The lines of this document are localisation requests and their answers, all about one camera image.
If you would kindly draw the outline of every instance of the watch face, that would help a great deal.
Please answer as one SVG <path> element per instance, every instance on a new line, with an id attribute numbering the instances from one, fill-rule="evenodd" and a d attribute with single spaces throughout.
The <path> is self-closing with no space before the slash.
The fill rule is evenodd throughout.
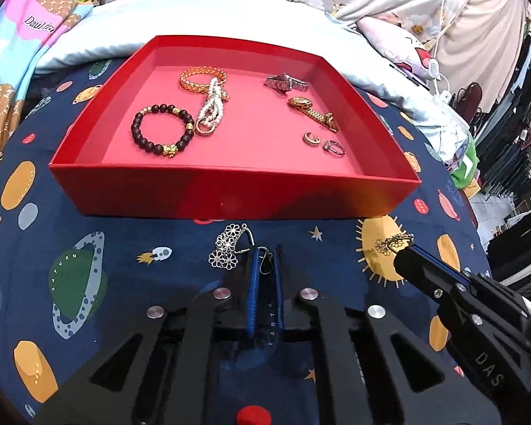
<path id="1" fill-rule="evenodd" d="M 293 97 L 289 99 L 289 105 L 292 105 L 293 107 L 310 107 L 313 105 L 313 102 L 306 97 Z"/>

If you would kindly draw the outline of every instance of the navy blue tablecloth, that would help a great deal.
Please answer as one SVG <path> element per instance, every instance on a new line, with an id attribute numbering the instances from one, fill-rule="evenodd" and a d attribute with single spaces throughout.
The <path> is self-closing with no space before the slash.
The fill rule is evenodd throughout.
<path id="1" fill-rule="evenodd" d="M 47 164 L 86 104 L 79 100 L 88 96 L 77 98 L 79 93 L 102 84 L 122 62 L 102 61 L 52 78 L 54 84 L 43 87 L 44 99 L 3 150 L 0 387 L 28 420 L 101 345 L 122 334 L 131 317 L 154 304 L 180 308 L 217 286 L 225 270 L 212 267 L 208 255 L 228 224 L 243 222 L 84 217 L 75 210 Z M 379 254 L 374 239 L 412 233 L 431 254 L 474 273 L 489 273 L 486 256 L 426 138 L 397 108 L 360 94 L 419 171 L 420 188 L 377 219 L 248 226 L 257 244 L 282 244 L 288 264 L 304 270 L 321 292 L 355 309 L 383 305 L 436 345 L 437 334 L 430 333 L 435 304 L 397 275 L 393 257 Z M 268 409 L 275 424 L 318 423 L 310 346 L 246 351 L 232 345 L 223 354 L 216 398 L 216 424 L 234 423 L 236 412 L 249 404 Z"/>

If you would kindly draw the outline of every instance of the screw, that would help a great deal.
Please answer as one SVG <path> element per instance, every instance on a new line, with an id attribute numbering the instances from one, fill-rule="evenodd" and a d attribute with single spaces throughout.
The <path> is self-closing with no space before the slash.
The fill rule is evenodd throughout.
<path id="1" fill-rule="evenodd" d="M 147 311 L 148 318 L 151 318 L 151 319 L 161 318 L 164 313 L 165 313 L 165 310 L 163 310 L 163 307 L 159 305 L 153 305 L 149 307 Z"/>
<path id="2" fill-rule="evenodd" d="M 479 317 L 478 315 L 476 315 L 476 314 L 473 314 L 473 315 L 472 315 L 472 321 L 474 322 L 474 324 L 475 324 L 476 326 L 481 326 L 482 323 L 483 323 L 482 318 L 480 318 L 480 317 Z"/>
<path id="3" fill-rule="evenodd" d="M 372 305 L 368 307 L 368 315 L 375 319 L 381 319 L 386 315 L 386 309 L 381 305 Z"/>
<path id="4" fill-rule="evenodd" d="M 301 289 L 299 293 L 304 300 L 315 300 L 319 296 L 319 291 L 313 288 Z"/>
<path id="5" fill-rule="evenodd" d="M 216 288 L 214 291 L 212 291 L 212 295 L 215 297 L 215 299 L 224 300 L 228 299 L 232 293 L 228 288 Z"/>

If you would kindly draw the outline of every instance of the blanket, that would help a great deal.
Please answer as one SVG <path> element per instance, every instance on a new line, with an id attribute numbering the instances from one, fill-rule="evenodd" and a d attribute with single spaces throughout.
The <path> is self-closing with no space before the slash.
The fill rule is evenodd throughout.
<path id="1" fill-rule="evenodd" d="M 214 17 L 209 13 L 221 15 Z M 466 153 L 462 119 L 405 78 L 366 39 L 328 13 L 285 0 L 118 0 L 97 6 L 45 53 L 36 73 L 132 55 L 156 35 L 210 35 L 307 51 L 326 59 L 354 86 L 405 111 L 439 161 L 457 169 Z"/>
<path id="2" fill-rule="evenodd" d="M 19 124 L 36 63 L 92 7 L 78 0 L 6 0 L 0 7 L 0 151 Z"/>

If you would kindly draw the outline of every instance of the red tray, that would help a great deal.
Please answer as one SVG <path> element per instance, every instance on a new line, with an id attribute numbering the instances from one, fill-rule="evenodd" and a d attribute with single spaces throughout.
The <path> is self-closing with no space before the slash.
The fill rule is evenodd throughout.
<path id="1" fill-rule="evenodd" d="M 168 103 L 193 117 L 205 95 L 179 86 L 193 66 L 225 70 L 230 100 L 210 137 L 195 135 L 173 159 L 134 145 L 137 111 Z M 283 95 L 266 86 L 281 73 L 309 83 Z M 209 76 L 193 76 L 204 83 Z M 305 96 L 333 112 L 336 134 L 287 99 Z M 306 131 L 347 151 L 333 157 L 302 141 Z M 178 118 L 150 114 L 143 135 L 174 143 Z M 157 36 L 122 64 L 86 105 L 53 156 L 58 183 L 85 215 L 172 219 L 342 219 L 388 214 L 420 180 L 364 99 L 324 59 L 279 46 L 213 36 Z"/>

